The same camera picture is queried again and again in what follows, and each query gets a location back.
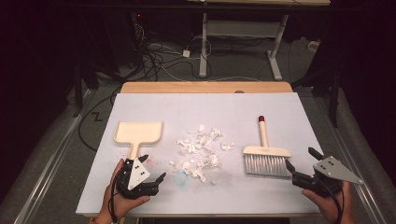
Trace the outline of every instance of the wrist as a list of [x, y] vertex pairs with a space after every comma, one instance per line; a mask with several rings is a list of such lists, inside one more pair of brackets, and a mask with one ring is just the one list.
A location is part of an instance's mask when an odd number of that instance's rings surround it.
[[101, 214], [91, 219], [90, 224], [111, 224], [112, 219], [110, 214]]
[[355, 224], [355, 219], [351, 216], [343, 217], [341, 219], [341, 224]]

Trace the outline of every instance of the brush bristles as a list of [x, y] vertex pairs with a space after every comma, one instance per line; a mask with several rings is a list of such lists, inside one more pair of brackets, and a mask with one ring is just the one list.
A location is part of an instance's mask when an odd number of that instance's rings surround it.
[[286, 168], [285, 157], [245, 155], [246, 172], [249, 175], [268, 175], [273, 177], [290, 177]]

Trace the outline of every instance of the dark background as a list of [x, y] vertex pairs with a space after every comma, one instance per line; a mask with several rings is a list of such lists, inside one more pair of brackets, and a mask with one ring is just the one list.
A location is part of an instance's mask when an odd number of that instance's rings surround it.
[[[393, 137], [396, 34], [391, 11], [394, 7], [385, 0], [337, 4], [362, 5], [363, 9], [360, 14], [339, 14], [332, 21], [323, 17], [316, 20], [310, 14], [290, 15], [284, 39], [292, 41], [304, 36], [322, 40], [307, 75], [338, 62], [341, 87], [352, 113], [395, 183], [392, 154], [396, 142]], [[172, 35], [180, 42], [191, 40], [191, 35], [198, 35], [202, 27], [200, 14], [146, 12], [142, 15], [148, 30]], [[262, 19], [235, 13], [217, 16]], [[114, 28], [117, 25], [131, 31], [125, 13], [79, 14], [46, 0], [1, 3], [0, 202], [42, 134], [68, 105], [66, 95], [74, 85], [75, 69], [84, 71], [81, 78], [94, 87], [95, 72], [114, 75], [118, 64], [134, 60], [135, 55], [129, 53], [134, 52], [132, 33], [118, 33]]]

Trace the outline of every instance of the robotic hand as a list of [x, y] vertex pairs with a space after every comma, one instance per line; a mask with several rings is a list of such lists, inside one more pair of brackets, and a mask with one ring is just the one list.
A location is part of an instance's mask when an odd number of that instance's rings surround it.
[[324, 159], [323, 155], [312, 147], [308, 148], [308, 152], [319, 161], [314, 164], [315, 173], [313, 175], [296, 172], [294, 166], [286, 160], [286, 167], [291, 172], [291, 181], [294, 186], [310, 189], [317, 195], [326, 198], [341, 190], [343, 180], [363, 184], [361, 179], [333, 156]]
[[166, 173], [160, 175], [155, 182], [143, 183], [149, 177], [149, 172], [142, 162], [148, 155], [134, 160], [125, 160], [119, 174], [116, 176], [117, 191], [127, 199], [137, 199], [140, 196], [154, 196], [159, 192], [159, 185]]

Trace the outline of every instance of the brush handle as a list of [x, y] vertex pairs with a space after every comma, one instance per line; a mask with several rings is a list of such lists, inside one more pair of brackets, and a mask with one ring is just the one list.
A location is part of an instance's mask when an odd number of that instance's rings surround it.
[[260, 129], [260, 138], [262, 140], [262, 146], [268, 147], [267, 130], [265, 128], [264, 116], [259, 116], [259, 129]]

